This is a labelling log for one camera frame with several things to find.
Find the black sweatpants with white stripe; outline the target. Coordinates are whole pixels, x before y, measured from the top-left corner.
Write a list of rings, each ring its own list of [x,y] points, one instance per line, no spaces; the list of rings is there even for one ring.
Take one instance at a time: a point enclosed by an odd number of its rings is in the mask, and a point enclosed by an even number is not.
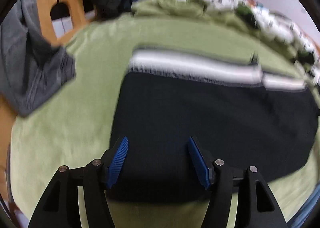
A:
[[[117,200],[199,200],[187,143],[228,166],[256,166],[266,181],[302,168],[318,129],[319,108],[301,79],[200,54],[140,47],[121,84],[110,144],[129,150],[112,186]]]

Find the green plush bed blanket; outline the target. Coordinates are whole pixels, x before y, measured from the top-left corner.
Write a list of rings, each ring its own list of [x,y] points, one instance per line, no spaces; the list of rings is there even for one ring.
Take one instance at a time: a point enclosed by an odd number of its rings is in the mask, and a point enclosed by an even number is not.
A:
[[[120,84],[139,44],[199,51],[247,63],[255,52],[264,69],[296,78],[300,72],[284,53],[272,50],[231,14],[231,21],[123,15],[91,23],[67,44],[76,77],[28,117],[17,117],[11,133],[10,181],[16,205],[30,220],[61,165],[82,167],[108,147]],[[319,133],[307,164],[270,183],[286,221],[319,182]],[[108,200],[116,227],[200,227],[208,203],[142,206]]]

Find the grey jeans on footboard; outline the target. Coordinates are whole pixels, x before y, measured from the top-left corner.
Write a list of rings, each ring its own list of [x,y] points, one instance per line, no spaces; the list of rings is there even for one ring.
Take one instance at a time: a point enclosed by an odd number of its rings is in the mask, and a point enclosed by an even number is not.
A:
[[[1,94],[28,116],[74,76],[74,58],[41,33],[37,0],[17,0],[1,23]]]

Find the white floral duvet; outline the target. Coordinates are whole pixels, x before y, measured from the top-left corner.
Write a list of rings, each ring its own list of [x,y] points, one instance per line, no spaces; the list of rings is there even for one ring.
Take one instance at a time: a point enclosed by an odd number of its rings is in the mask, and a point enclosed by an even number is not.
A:
[[[235,0],[238,4],[233,12],[249,30],[268,44],[278,44],[280,47],[291,47],[296,54],[295,64],[309,65],[307,73],[313,84],[319,85],[319,51],[301,28],[292,20],[281,17],[268,9],[254,6],[248,0]]]

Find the green folded blanket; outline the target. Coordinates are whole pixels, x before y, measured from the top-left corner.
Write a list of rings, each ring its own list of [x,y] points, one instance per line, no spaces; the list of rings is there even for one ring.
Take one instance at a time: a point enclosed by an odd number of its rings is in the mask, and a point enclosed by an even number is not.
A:
[[[193,20],[218,20],[233,13],[235,0],[139,0],[132,4],[136,17],[179,17]]]

